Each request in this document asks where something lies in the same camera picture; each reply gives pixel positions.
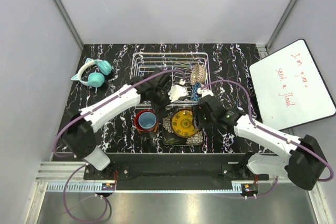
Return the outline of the black floral square plate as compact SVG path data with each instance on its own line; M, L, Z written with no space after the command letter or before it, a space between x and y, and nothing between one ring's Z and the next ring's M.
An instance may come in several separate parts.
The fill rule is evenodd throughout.
M176 135L171 128L172 115L169 115L168 117L164 118L162 121L163 143L165 145L173 145L173 146L195 146L196 145L197 146L203 143L203 140L204 140L203 132L200 129L194 136L191 136L188 138L184 138L184 137L180 137Z

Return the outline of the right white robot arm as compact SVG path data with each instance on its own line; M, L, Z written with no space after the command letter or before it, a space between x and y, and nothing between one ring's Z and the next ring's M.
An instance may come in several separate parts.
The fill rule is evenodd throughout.
M318 141L310 136L297 137L254 121L248 114L226 109L211 95L192 107L196 128L217 127L236 137L251 140L272 151L271 155L248 152L232 168L234 178L250 180L256 175L289 179L304 190L312 190L327 167Z

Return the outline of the red patterned white bowl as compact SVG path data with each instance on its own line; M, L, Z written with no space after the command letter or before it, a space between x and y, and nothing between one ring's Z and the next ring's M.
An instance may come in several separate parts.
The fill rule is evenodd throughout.
M204 84L207 79L205 66L202 64L195 64L191 72L191 85L195 85L197 82Z

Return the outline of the yellow brown-rimmed bowl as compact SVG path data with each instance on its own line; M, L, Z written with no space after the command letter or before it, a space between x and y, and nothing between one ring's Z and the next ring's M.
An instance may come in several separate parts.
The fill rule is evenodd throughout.
M171 117L171 128L176 135L184 138L194 136L199 131L194 126L191 109L179 110L173 114Z

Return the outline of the white wire dish rack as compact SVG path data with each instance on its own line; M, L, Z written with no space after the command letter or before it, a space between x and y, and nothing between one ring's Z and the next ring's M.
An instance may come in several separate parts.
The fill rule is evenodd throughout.
M137 52L132 58L131 77L144 77L153 74L156 69L183 71L188 95L170 104L170 107L186 108L197 103L192 100L193 85L191 83L192 69L195 65L200 65L205 70L204 84L210 83L209 58L205 52Z

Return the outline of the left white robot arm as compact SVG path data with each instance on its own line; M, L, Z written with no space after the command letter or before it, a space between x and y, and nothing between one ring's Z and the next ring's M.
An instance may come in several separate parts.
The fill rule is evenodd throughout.
M108 97L71 114L70 121L57 138L68 145L74 156L92 165L99 178L109 179L113 175L111 159L96 143L95 133L105 123L141 101L151 101L160 109L171 104L172 97L169 90L164 90L164 86L169 82L172 72L157 70L152 75L130 79Z

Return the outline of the blue patterned bowl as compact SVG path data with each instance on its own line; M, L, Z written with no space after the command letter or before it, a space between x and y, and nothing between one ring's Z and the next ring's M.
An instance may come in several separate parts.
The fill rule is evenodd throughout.
M191 89L191 101L198 102L200 99L200 95L197 93L198 89L201 88L201 84L196 82Z

